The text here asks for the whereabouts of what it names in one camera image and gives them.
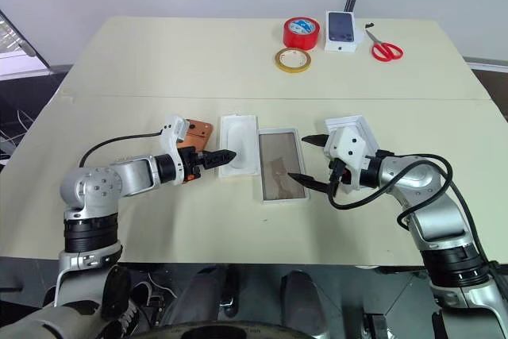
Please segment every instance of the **black cylindrical joint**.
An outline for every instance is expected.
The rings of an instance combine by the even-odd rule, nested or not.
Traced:
[[[432,283],[441,287],[467,287],[488,281],[488,266],[473,245],[421,251]]]
[[[66,220],[63,223],[65,252],[89,252],[117,242],[118,214],[104,218]]]
[[[360,172],[360,185],[364,187],[379,187],[379,169],[381,168],[382,158],[372,157],[368,162],[366,170]]]
[[[173,159],[168,154],[156,156],[157,169],[161,183],[167,183],[176,178],[176,168]]]

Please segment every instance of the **red scissors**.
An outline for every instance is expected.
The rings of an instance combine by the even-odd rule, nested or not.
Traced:
[[[399,48],[397,45],[384,43],[376,39],[375,36],[367,30],[365,32],[372,39],[372,41],[374,41],[371,53],[376,60],[386,63],[388,61],[398,60],[404,56],[404,51],[401,50],[401,48]]]

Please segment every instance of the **orange phone case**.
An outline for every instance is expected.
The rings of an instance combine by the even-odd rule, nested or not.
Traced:
[[[194,119],[187,119],[190,122],[187,135],[183,142],[176,145],[177,148],[182,147],[196,147],[196,152],[201,152],[205,149],[206,143],[214,131],[214,126],[211,123],[196,121]]]

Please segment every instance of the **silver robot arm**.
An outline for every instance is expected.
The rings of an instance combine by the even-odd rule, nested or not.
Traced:
[[[122,246],[117,239],[118,201],[160,187],[200,177],[205,169],[229,163],[228,150],[196,152],[176,148],[189,122],[169,117],[160,134],[166,151],[137,156],[104,168],[77,168],[60,185],[67,204],[65,249],[52,305],[0,329],[0,338],[84,339],[122,337],[135,306],[129,301],[130,275],[118,266]]]
[[[410,231],[441,308],[433,316],[437,337],[508,338],[508,303],[506,292],[502,292],[506,281],[484,253],[478,252],[471,226],[445,189],[441,191],[441,172],[447,174],[439,166],[423,156],[395,156],[391,152],[366,156],[365,141],[350,128],[302,140],[324,148],[332,170],[329,183],[302,174],[289,175],[305,187],[325,192],[335,208],[352,209],[383,192],[400,203],[404,212],[398,222]],[[340,205],[334,200],[339,183],[345,183],[347,191],[360,187],[379,191],[364,202]]]

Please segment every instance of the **scissors handle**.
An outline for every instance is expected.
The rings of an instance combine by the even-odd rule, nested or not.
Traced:
[[[404,56],[404,51],[397,45],[380,43],[372,45],[372,55],[379,61],[388,62],[398,60]]]

